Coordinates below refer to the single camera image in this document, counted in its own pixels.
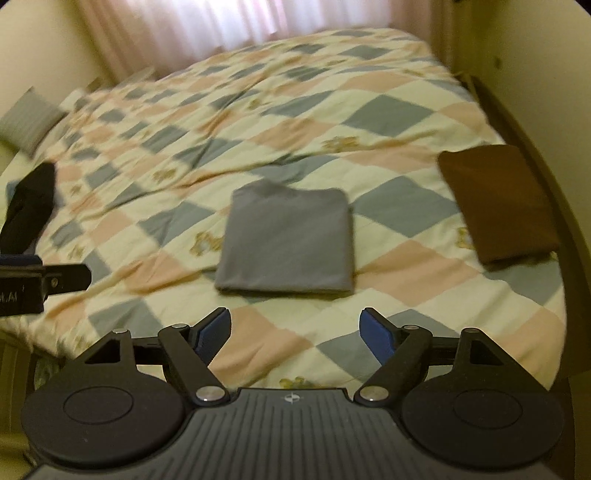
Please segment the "pink curtain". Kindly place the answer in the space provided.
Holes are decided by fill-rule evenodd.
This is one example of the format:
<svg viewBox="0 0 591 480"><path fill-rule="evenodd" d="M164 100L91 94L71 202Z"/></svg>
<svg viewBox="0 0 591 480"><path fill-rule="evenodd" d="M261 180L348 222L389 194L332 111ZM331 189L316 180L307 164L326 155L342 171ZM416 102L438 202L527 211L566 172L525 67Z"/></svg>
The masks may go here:
<svg viewBox="0 0 591 480"><path fill-rule="evenodd" d="M165 76L212 55L325 30L393 27L428 42L448 61L448 1L117 1L77 7L113 76L151 67Z"/></svg>

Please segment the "grey pants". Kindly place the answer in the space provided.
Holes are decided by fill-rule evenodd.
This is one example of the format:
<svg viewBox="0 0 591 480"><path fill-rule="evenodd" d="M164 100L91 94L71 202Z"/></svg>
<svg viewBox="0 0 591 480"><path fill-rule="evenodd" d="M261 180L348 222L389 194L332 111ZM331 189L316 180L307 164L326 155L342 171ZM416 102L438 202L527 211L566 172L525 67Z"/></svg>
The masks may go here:
<svg viewBox="0 0 591 480"><path fill-rule="evenodd" d="M235 190L215 288L230 292L353 292L353 218L346 193L270 180Z"/></svg>

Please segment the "folded brown garment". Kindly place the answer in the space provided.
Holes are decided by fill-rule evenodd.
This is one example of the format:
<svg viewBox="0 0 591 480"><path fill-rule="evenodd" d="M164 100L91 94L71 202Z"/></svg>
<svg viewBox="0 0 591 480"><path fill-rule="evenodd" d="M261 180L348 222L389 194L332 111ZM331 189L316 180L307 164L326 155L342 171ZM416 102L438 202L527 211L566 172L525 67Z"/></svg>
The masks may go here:
<svg viewBox="0 0 591 480"><path fill-rule="evenodd" d="M559 249L548 196L517 147L444 151L437 162L484 266Z"/></svg>

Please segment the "black garment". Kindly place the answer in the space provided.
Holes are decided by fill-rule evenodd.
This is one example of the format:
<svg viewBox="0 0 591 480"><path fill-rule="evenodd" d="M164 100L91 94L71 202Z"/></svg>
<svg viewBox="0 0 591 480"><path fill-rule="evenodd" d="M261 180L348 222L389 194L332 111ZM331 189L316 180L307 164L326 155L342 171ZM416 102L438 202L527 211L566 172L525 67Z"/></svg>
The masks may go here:
<svg viewBox="0 0 591 480"><path fill-rule="evenodd" d="M56 172L42 162L15 187L1 230L1 253L24 254L31 250L54 209Z"/></svg>

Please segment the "grey striped pillow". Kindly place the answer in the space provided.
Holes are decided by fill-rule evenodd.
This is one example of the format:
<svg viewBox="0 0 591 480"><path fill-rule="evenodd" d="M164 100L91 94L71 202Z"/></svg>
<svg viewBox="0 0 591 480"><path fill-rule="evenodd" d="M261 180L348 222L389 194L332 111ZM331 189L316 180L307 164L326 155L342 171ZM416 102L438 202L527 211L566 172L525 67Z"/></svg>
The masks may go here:
<svg viewBox="0 0 591 480"><path fill-rule="evenodd" d="M32 156L66 114L30 88L1 117L1 141Z"/></svg>

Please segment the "checkered quilt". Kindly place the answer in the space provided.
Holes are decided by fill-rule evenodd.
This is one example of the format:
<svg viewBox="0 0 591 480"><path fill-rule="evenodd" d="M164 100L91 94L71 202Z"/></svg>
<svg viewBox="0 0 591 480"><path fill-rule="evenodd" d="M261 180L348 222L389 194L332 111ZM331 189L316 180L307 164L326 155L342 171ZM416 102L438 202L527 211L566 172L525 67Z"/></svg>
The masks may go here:
<svg viewBox="0 0 591 480"><path fill-rule="evenodd" d="M566 334L558 261L487 272L437 166L499 142L428 45L393 29L267 43L85 95L43 153L57 208L37 252L86 264L91 286L1 330L72 358L114 329L148 337L225 306L231 338L211 367L229 387L353 391L377 368L358 332L372 307L438 336L480 328L550 386ZM231 195L259 179L346 193L352 294L217 291Z"/></svg>

